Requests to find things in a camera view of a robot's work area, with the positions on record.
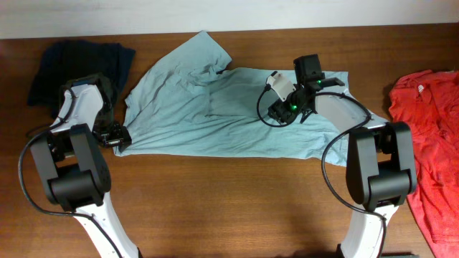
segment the wooden table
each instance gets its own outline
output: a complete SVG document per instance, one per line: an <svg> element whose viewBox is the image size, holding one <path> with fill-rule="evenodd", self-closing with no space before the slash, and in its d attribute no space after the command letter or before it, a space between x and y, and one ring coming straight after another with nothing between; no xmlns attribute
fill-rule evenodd
<svg viewBox="0 0 459 258"><path fill-rule="evenodd" d="M387 93L402 75L459 67L457 24L396 27L215 32L233 58L229 69L290 70L301 55L318 53L324 70L349 71L352 94L388 118ZM194 34L86 37L137 51L124 98L161 57ZM25 105L43 51L61 39L0 41L0 257L97 257L74 220L37 213L17 179L24 134L50 122L45 107ZM126 105L116 108L123 121ZM333 252L351 212L328 191L320 162L274 158L199 158L142 155L119 158L103 150L112 199L128 236L144 257L275 257ZM25 179L40 205L44 197L30 155ZM329 166L332 184L350 201L345 169ZM408 205L390 221L385 253L432 253Z"/></svg>

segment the cloth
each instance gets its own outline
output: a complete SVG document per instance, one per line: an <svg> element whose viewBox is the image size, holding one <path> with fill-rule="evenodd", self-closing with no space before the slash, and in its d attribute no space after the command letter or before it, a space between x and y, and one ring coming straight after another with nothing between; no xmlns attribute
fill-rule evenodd
<svg viewBox="0 0 459 258"><path fill-rule="evenodd" d="M459 254L459 73L418 72L390 92L394 121L412 131L418 186L412 213L436 257Z"/></svg>
<svg viewBox="0 0 459 258"><path fill-rule="evenodd" d="M84 40L65 40L45 50L27 98L28 105L51 107L59 112L59 89L68 80L101 72L110 79L114 99L123 91L136 53L120 44L96 44Z"/></svg>
<svg viewBox="0 0 459 258"><path fill-rule="evenodd" d="M304 124L298 117L285 128L261 123L256 103L271 70L237 68L224 71L231 57L206 32L160 59L126 98L124 125L132 144L117 156L173 154L216 157L320 158L338 135L320 115ZM293 82L294 71L280 71ZM326 72L347 84L347 72ZM277 95L271 90L261 103L268 107ZM347 140L337 142L327 161L345 165Z"/></svg>

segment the red t-shirt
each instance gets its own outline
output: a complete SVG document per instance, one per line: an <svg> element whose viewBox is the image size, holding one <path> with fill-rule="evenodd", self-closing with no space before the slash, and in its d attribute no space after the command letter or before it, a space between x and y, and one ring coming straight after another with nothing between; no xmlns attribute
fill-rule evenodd
<svg viewBox="0 0 459 258"><path fill-rule="evenodd" d="M407 75L389 95L394 122L412 131L412 213L436 257L459 257L459 72Z"/></svg>

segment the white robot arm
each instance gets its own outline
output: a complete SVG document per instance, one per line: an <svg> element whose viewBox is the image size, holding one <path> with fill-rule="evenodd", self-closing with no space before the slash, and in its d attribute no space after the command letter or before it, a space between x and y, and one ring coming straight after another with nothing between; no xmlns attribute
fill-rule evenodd
<svg viewBox="0 0 459 258"><path fill-rule="evenodd" d="M379 257L387 222L417 185L410 128L371 113L342 87L342 81L325 78L317 54L299 57L293 63L298 84L274 72L263 91L274 90L279 97L268 108L268 115L279 125L271 125L261 117L258 109L263 93L257 102L258 116L269 126L284 127L300 114L303 114L302 123L316 113L339 130L341 134L336 139L349 134L346 183L356 205L348 204L334 191L325 172L326 152L322 157L323 176L331 192L354 210L348 233L338 245L337 256ZM390 154L390 161L378 162L380 151Z"/></svg>
<svg viewBox="0 0 459 258"><path fill-rule="evenodd" d="M97 76L71 82L58 119L30 148L48 200L81 223L99 255L139 258L140 250L124 232L113 208L110 172L99 150L99 145L126 146L131 140L107 115L113 105L107 103L107 92L100 83ZM96 126L104 133L95 132ZM56 166L68 156L76 156L77 164Z"/></svg>

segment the light blue t-shirt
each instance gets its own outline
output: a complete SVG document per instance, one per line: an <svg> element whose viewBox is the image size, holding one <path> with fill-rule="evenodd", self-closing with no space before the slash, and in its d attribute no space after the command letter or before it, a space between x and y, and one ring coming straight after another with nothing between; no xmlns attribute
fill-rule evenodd
<svg viewBox="0 0 459 258"><path fill-rule="evenodd" d="M299 116L285 128L266 126L257 117L256 103L273 71L221 72L230 62L206 32L159 60L126 98L124 125L132 144L122 153L115 148L115 154L320 158L337 129L314 114L304 124ZM294 71L279 72L296 82ZM347 84L347 72L326 72L326 77ZM271 90L260 103L262 116L272 124L277 122L267 113L276 99ZM347 141L340 140L327 162L344 166L346 153Z"/></svg>

